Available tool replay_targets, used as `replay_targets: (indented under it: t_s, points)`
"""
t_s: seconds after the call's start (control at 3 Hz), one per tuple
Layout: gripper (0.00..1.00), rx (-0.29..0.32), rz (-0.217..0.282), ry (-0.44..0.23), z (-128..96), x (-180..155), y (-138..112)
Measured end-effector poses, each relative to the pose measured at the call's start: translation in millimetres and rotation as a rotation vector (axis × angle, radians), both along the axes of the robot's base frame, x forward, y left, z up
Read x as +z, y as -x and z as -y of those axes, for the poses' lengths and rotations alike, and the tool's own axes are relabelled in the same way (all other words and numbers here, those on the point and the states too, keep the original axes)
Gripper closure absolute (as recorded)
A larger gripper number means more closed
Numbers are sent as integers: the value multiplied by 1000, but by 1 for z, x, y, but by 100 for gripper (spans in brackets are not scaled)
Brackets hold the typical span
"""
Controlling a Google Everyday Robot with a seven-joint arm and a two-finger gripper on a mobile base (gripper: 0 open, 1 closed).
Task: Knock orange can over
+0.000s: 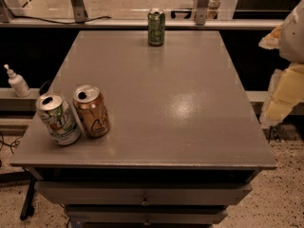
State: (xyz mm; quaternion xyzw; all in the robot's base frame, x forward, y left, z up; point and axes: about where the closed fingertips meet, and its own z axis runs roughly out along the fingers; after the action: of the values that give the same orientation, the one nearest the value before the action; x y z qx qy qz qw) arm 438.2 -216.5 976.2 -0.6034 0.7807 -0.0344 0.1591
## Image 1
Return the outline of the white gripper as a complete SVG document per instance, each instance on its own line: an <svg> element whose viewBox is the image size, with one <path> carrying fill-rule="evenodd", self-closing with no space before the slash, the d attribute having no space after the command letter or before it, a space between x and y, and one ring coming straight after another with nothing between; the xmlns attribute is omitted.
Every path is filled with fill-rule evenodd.
<svg viewBox="0 0 304 228"><path fill-rule="evenodd" d="M262 128L283 122L293 108L304 100L304 0L286 17L283 25L274 28L258 45L279 49L282 58L296 63L276 69L271 77L268 95L263 103L259 121Z"/></svg>

